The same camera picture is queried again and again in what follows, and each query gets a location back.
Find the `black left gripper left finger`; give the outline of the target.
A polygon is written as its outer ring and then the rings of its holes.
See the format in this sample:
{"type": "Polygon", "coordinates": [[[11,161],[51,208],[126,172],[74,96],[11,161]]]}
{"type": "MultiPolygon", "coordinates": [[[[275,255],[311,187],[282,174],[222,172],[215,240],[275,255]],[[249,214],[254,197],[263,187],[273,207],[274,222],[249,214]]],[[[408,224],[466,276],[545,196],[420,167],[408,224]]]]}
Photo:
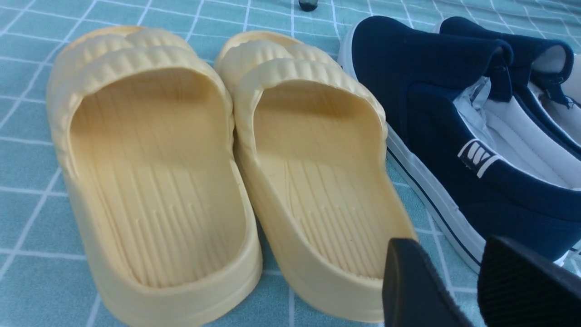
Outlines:
{"type": "Polygon", "coordinates": [[[386,327],[472,327],[420,244],[388,243],[382,289],[386,327]]]}

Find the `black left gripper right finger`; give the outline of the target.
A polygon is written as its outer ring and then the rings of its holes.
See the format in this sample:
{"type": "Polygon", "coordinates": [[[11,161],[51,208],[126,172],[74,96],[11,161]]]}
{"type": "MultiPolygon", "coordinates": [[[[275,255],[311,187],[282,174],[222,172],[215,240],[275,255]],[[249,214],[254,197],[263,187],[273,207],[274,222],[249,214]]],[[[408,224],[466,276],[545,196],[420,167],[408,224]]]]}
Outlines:
{"type": "Polygon", "coordinates": [[[486,241],[478,306],[488,327],[578,327],[581,280],[505,237],[486,241]]]}

